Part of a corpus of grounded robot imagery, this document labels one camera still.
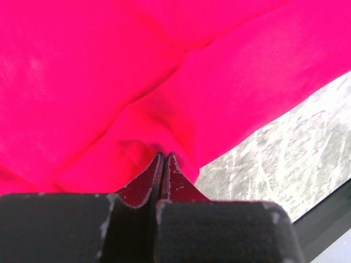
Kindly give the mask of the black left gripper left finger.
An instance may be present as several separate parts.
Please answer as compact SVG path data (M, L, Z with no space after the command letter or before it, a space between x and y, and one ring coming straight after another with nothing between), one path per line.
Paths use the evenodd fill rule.
M164 156L114 193L1 197L1 262L153 262Z

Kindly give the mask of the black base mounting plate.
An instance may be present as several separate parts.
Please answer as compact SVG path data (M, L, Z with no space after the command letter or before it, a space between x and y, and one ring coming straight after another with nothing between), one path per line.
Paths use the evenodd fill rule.
M350 262L350 180L293 224L306 262Z

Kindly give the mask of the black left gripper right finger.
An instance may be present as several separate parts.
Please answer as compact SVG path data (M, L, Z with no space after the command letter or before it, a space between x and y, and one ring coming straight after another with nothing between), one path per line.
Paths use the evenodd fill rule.
M267 201L212 201L169 155L156 206L158 262L303 262L290 218Z

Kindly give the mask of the red t-shirt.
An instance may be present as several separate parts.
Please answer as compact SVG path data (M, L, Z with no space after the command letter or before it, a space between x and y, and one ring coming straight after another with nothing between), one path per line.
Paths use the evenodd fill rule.
M350 70L350 1L1 1L1 194L202 166Z

